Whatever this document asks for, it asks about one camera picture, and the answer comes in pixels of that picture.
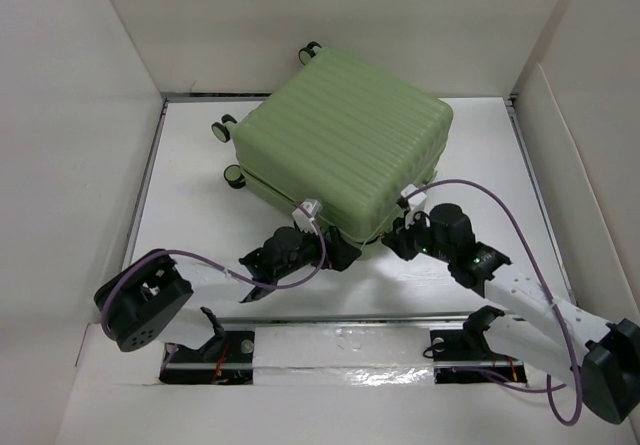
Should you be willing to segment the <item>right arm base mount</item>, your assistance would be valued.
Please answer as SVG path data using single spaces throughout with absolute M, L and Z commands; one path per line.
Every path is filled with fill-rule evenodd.
M 486 345 L 474 344 L 462 329 L 431 330 L 423 357 L 433 362 L 438 385 L 528 382 L 520 360 L 495 354 Z

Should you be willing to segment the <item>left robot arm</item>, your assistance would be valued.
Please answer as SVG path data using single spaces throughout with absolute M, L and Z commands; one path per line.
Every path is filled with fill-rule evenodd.
M 154 249 L 94 294 L 105 334 L 123 352 L 154 340 L 185 306 L 215 301 L 251 303 L 277 288 L 293 288 L 324 269 L 342 272 L 361 256 L 337 227 L 324 234 L 280 227 L 264 244 L 239 259 L 242 278 L 192 252 Z

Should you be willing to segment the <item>green hard-shell suitcase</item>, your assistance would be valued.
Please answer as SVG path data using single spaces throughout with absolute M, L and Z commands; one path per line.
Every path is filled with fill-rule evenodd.
M 400 216 L 402 190 L 435 177 L 454 111 L 340 49 L 311 41 L 298 57 L 301 69 L 244 118 L 212 124 L 235 149 L 225 179 L 285 213 L 315 199 L 320 224 L 364 248 Z

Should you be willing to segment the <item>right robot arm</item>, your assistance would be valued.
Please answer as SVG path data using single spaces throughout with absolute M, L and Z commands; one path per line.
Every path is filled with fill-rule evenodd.
M 532 365 L 574 391 L 595 415 L 622 423 L 639 405 L 639 327 L 612 322 L 545 294 L 510 258 L 476 240 L 469 217 L 445 203 L 426 213 L 402 199 L 404 214 L 382 242 L 404 260 L 441 260 L 453 279 L 488 300 L 464 324 L 462 346 L 474 358 L 490 352 Z

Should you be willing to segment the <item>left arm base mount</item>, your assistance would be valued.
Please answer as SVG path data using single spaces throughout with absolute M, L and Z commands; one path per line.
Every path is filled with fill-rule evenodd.
M 159 381 L 166 385 L 251 385 L 255 332 L 226 331 L 210 309 L 201 307 L 200 311 L 211 324 L 211 337 L 196 349 L 168 344 Z

